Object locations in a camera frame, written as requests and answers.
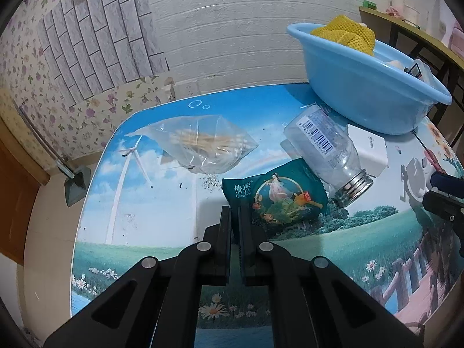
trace tabletop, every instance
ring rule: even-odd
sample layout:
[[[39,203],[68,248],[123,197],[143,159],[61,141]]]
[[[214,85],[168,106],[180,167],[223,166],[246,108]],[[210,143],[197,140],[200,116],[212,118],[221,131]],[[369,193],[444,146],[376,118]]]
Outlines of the tabletop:
[[[183,99],[140,111],[122,123],[100,159],[80,217],[71,314],[144,256],[166,259],[201,241],[205,228],[219,223],[221,207],[227,205],[222,178],[263,174],[294,159],[285,150],[284,127],[314,102],[338,124],[347,124],[309,84]],[[163,152],[142,129],[185,115],[222,115],[259,146],[224,174],[195,173]],[[388,167],[364,195],[347,208],[330,204],[323,223],[301,223],[274,241],[297,257],[326,256],[417,332],[464,268],[459,240],[443,220],[422,208],[421,198],[433,169],[459,177],[464,170],[427,118],[415,134],[383,137]],[[136,144],[141,166],[135,156],[119,152]],[[238,255],[237,246],[231,255]],[[239,268],[232,266],[226,287],[203,287],[200,306],[205,307],[199,311],[196,347],[272,346],[266,289],[243,287]]]
[[[427,41],[430,43],[430,45],[435,48],[437,51],[440,53],[443,53],[449,60],[454,62],[457,66],[459,66],[461,69],[464,70],[464,60],[459,57],[457,54],[455,54],[453,51],[451,51],[448,47],[446,47],[440,40],[437,38],[434,38],[431,35],[428,35],[425,31],[419,30],[418,28],[400,20],[399,18],[389,16],[386,13],[382,13],[381,11],[377,11],[374,9],[370,8],[365,8],[363,6],[359,7],[359,14],[361,15],[361,19],[364,14],[370,14],[371,16],[376,16],[379,18],[382,18],[384,20],[387,20],[402,29],[409,31],[416,37],[420,38],[423,41]]]

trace triangular cutout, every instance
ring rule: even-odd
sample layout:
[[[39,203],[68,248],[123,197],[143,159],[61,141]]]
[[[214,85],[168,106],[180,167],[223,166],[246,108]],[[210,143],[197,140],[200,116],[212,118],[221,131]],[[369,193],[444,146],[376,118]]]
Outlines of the triangular cutout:
[[[332,286],[351,328],[356,329],[375,319],[374,312],[340,281],[333,281]]]
[[[136,287],[137,282],[135,280],[129,281],[113,294],[108,301],[95,310],[92,319],[111,329],[118,328]]]

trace blue plastic basin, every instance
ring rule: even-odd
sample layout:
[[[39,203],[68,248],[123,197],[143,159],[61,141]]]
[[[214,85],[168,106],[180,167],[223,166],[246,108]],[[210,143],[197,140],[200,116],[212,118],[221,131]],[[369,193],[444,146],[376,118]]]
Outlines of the blue plastic basin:
[[[449,91],[436,78],[433,88],[384,63],[399,60],[410,67],[414,60],[402,52],[376,40],[372,57],[309,34],[319,26],[295,23],[287,32],[303,46],[311,87],[341,115],[374,131],[402,135],[416,128],[435,103],[451,104]]]

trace silver bolt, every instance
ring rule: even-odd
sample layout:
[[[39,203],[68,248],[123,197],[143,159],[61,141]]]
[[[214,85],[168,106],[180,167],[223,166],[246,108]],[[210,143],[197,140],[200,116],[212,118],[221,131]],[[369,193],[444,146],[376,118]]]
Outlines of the silver bolt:
[[[314,259],[314,265],[318,268],[326,268],[329,266],[329,262],[326,258],[316,258]]]
[[[271,242],[261,242],[259,244],[259,249],[261,251],[272,251],[274,248],[274,245]]]
[[[199,251],[208,251],[211,248],[211,243],[202,241],[197,244],[197,249]]]
[[[148,257],[142,260],[142,267],[153,268],[156,265],[156,259]]]

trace wind turbine print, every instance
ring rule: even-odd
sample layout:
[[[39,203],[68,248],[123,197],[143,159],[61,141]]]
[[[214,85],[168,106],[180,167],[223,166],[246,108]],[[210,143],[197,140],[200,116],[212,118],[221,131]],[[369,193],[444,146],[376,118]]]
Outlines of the wind turbine print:
[[[126,157],[126,160],[124,162],[124,166],[122,167],[121,176],[119,177],[119,181],[116,187],[116,194],[115,194],[115,198],[113,201],[113,206],[111,207],[110,222],[108,223],[108,229],[106,230],[106,239],[105,239],[106,244],[113,243],[113,233],[114,233],[115,223],[116,223],[117,208],[119,205],[119,199],[121,198],[121,191],[122,191],[122,186],[124,184],[124,178],[126,178],[127,168],[129,167],[129,162],[130,162],[130,159],[132,158],[132,155],[134,155],[135,161],[137,162],[137,165],[139,166],[140,171],[142,172],[143,176],[147,180],[148,185],[150,186],[150,188],[153,188],[153,184],[151,183],[150,178],[147,175],[147,172],[143,168],[142,161],[140,160],[140,156],[137,151],[137,147],[141,139],[142,139],[142,136],[139,137],[139,139],[137,140],[137,142],[132,148],[118,150],[118,152],[121,153],[123,157]]]

